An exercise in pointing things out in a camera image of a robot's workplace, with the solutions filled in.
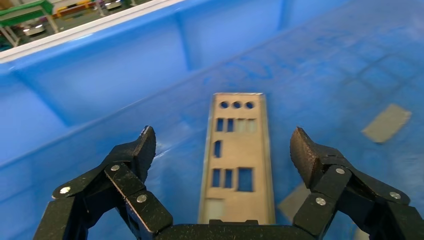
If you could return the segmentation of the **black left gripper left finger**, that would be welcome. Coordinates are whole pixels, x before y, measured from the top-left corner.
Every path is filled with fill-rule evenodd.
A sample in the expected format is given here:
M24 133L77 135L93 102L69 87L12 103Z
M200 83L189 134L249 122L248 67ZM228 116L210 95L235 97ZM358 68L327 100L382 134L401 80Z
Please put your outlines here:
M156 134L145 126L132 142L116 145L97 167L58 186L34 234L36 240L85 240L104 213L115 209L138 240L155 239L173 223L147 190Z

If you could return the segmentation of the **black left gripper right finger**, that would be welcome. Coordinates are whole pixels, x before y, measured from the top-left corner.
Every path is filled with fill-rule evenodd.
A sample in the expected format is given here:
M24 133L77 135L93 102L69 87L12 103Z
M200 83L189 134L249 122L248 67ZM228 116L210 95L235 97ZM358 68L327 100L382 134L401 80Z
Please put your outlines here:
M297 127L290 157L310 194L293 225L321 240L342 212L371 240L421 240L424 221L402 191L357 170L336 148L318 144Z

